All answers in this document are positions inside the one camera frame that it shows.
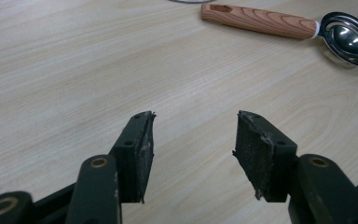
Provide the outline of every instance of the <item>light wood tabletop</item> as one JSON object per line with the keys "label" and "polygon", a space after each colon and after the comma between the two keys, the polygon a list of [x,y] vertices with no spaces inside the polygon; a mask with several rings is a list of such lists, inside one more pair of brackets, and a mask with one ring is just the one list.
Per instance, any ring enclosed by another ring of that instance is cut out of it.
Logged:
{"label": "light wood tabletop", "polygon": [[[320,20],[358,1],[217,1]],[[200,18],[168,0],[0,1],[0,194],[34,201],[109,152],[131,116],[155,111],[145,204],[124,223],[290,223],[232,156],[237,114],[262,115],[358,184],[358,67],[322,39],[297,40]]]}

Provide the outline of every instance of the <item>wooden handle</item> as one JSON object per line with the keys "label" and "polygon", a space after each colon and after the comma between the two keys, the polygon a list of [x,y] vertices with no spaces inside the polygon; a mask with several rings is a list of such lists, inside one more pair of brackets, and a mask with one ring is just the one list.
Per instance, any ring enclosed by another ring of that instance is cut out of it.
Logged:
{"label": "wooden handle", "polygon": [[319,31],[317,21],[248,7],[202,4],[201,18],[245,30],[296,39],[312,39]]}

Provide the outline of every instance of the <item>table surface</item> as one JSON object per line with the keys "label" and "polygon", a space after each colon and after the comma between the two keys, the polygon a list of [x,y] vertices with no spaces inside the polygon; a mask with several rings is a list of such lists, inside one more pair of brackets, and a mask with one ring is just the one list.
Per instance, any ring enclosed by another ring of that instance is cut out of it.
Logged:
{"label": "table surface", "polygon": [[[358,17],[349,0],[217,3]],[[146,110],[156,156],[145,204],[124,204],[124,223],[290,223],[287,204],[256,200],[231,155],[239,110],[358,184],[358,67],[321,39],[202,21],[200,5],[167,0],[0,1],[0,193],[37,201],[70,185]]]}

